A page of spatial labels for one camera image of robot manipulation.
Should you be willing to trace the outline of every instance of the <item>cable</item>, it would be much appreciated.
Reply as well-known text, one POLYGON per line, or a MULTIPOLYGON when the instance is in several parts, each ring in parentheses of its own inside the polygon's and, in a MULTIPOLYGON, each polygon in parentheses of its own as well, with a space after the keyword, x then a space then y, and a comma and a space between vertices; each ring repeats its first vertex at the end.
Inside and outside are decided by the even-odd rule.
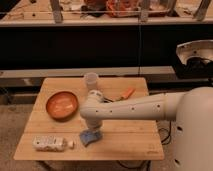
POLYGON ((147 161, 142 161, 138 166, 126 166, 125 164, 121 163, 121 161, 117 160, 116 161, 121 167, 125 168, 125 169, 129 169, 129 170, 133 170, 133 169, 139 169, 139 170, 143 170, 147 164, 147 161))
POLYGON ((171 136, 172 122, 171 121, 169 122, 169 130, 167 130, 165 128, 160 128, 159 132, 160 131, 167 132, 167 136, 163 140, 161 140, 161 143, 162 143, 162 145, 168 145, 171 142, 171 140, 172 140, 172 136, 171 136))

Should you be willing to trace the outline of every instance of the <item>plastic cup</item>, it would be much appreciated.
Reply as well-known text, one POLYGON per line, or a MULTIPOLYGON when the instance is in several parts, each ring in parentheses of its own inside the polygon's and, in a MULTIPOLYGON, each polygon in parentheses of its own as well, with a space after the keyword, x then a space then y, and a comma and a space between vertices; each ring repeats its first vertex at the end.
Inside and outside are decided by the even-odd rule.
POLYGON ((98 78, 98 74, 94 72, 88 72, 84 75, 84 80, 89 91, 98 89, 98 78))

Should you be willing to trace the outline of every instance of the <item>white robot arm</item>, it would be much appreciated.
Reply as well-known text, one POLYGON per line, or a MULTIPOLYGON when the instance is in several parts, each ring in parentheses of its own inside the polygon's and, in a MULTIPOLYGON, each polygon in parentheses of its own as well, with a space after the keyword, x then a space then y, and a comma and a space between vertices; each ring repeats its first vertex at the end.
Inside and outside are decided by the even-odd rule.
POLYGON ((91 131, 105 119, 176 120, 172 171, 213 170, 213 88, 113 103, 103 103, 102 93, 93 90, 80 113, 91 131))

